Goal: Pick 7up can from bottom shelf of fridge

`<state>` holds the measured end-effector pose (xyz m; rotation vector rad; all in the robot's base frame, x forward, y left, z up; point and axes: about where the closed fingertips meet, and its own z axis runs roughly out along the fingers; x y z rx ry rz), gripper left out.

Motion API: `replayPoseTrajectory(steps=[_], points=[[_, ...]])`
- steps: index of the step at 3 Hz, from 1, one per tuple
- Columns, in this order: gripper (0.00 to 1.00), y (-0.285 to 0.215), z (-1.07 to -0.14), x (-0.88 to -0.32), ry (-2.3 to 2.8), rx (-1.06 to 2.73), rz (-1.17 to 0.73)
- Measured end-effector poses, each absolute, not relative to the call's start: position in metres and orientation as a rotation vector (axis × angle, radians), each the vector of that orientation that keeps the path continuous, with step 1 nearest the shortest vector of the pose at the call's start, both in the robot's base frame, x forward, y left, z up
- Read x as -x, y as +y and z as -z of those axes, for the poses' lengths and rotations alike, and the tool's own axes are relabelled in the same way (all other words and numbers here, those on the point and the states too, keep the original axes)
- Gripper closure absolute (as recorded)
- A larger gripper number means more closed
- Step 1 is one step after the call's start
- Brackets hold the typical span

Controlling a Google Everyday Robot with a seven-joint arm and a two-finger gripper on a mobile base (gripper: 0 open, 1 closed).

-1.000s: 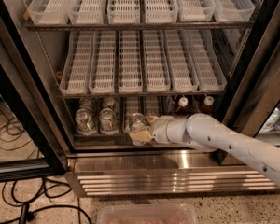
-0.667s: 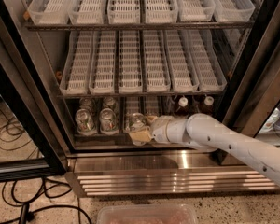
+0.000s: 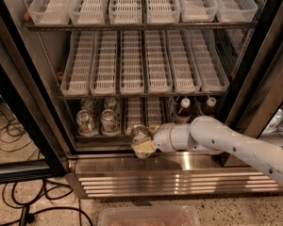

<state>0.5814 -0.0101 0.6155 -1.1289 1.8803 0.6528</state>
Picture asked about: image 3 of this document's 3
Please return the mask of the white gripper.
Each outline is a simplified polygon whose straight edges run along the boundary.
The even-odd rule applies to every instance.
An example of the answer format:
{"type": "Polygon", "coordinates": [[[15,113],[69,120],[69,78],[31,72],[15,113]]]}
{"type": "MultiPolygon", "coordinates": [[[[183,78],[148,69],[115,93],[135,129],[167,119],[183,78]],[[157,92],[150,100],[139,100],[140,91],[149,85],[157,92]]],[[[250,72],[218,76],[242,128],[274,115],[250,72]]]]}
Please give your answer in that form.
{"type": "MultiPolygon", "coordinates": [[[[148,128],[149,134],[153,135],[156,148],[163,153],[173,153],[175,151],[171,141],[171,132],[174,126],[175,125],[173,123],[165,123],[161,126],[153,125],[148,128]]],[[[136,155],[152,154],[156,151],[156,148],[151,140],[133,143],[131,148],[136,155]]]]}

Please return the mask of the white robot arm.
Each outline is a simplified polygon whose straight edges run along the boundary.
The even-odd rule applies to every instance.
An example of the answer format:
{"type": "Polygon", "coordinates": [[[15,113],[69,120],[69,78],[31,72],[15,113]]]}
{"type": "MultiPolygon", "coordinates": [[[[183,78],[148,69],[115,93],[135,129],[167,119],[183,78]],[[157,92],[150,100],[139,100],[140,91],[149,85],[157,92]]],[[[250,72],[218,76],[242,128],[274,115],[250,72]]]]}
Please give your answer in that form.
{"type": "Polygon", "coordinates": [[[283,186],[282,147],[237,133],[209,116],[199,116],[191,123],[164,123],[154,131],[136,125],[131,137],[131,148],[138,158],[147,158],[156,150],[226,152],[283,186]]]}

